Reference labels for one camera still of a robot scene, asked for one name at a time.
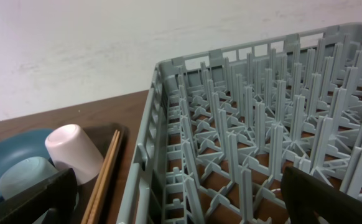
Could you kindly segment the dark blue bowl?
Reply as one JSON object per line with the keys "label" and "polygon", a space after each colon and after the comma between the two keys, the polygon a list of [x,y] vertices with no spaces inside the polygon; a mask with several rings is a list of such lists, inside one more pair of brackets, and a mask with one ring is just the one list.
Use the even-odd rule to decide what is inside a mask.
{"label": "dark blue bowl", "polygon": [[51,161],[45,147],[45,139],[51,132],[51,129],[35,129],[0,141],[0,177],[13,165],[30,157],[39,156]]}

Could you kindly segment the wooden chopstick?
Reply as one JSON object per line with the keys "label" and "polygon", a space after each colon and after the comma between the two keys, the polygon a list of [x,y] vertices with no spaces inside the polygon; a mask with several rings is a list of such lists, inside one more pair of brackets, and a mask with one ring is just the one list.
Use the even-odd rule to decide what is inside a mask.
{"label": "wooden chopstick", "polygon": [[109,170],[108,170],[108,173],[107,173],[107,175],[106,175],[106,178],[102,181],[103,188],[101,189],[101,191],[100,191],[99,194],[98,194],[97,200],[95,201],[96,207],[93,209],[93,213],[91,214],[90,219],[89,219],[89,221],[88,221],[87,224],[92,224],[92,223],[94,223],[95,220],[96,220],[96,218],[97,218],[97,216],[98,216],[97,213],[98,213],[98,210],[100,209],[101,198],[102,198],[102,196],[103,196],[104,188],[105,188],[105,185],[106,185],[106,179],[107,179],[108,176],[109,176]]}
{"label": "wooden chopstick", "polygon": [[103,188],[102,181],[106,178],[106,175],[107,175],[108,170],[109,170],[109,165],[110,165],[111,161],[113,160],[113,154],[114,154],[116,146],[117,146],[118,136],[119,136],[119,131],[115,131],[114,135],[112,137],[112,140],[110,142],[108,152],[107,152],[106,157],[104,159],[103,166],[102,166],[102,168],[100,170],[100,173],[99,173],[98,178],[96,180],[96,184],[95,184],[94,189],[92,191],[90,200],[89,200],[88,205],[86,207],[86,210],[85,210],[83,219],[81,221],[81,224],[87,224],[88,223],[88,221],[90,219],[90,216],[93,213],[93,209],[96,207],[95,201],[97,200],[99,192]]}

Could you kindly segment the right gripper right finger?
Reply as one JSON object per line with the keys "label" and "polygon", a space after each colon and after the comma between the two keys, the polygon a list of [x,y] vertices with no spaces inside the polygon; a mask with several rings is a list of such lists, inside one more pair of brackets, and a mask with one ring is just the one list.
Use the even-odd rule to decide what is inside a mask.
{"label": "right gripper right finger", "polygon": [[288,166],[281,180],[281,194],[292,223],[362,223],[362,202],[311,175]]}

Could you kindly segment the grey dishwasher rack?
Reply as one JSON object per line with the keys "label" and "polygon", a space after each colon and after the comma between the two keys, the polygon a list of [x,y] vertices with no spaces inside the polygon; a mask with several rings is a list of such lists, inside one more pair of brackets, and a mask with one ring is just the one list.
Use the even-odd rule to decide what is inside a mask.
{"label": "grey dishwasher rack", "polygon": [[362,23],[156,64],[118,223],[289,223],[292,166],[362,202]]}

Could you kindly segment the light blue cup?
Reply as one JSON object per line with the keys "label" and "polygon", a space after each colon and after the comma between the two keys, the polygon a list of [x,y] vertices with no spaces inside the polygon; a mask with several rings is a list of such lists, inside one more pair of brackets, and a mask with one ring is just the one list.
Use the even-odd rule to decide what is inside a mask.
{"label": "light blue cup", "polygon": [[3,173],[0,178],[0,193],[8,200],[57,172],[43,157],[24,159]]}

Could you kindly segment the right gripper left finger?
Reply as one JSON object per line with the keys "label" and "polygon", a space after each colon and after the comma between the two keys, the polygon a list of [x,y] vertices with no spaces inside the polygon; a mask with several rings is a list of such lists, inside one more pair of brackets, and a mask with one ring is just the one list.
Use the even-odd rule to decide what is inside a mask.
{"label": "right gripper left finger", "polygon": [[33,223],[53,209],[50,223],[69,223],[76,204],[77,180],[73,169],[60,171],[0,203],[0,223]]}

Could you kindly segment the pink cup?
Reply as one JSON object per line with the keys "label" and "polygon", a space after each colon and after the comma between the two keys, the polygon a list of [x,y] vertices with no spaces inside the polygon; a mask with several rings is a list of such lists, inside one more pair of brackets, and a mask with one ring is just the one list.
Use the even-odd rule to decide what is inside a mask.
{"label": "pink cup", "polygon": [[52,131],[45,140],[45,147],[57,170],[73,169],[78,185],[100,173],[103,156],[77,124],[67,124]]}

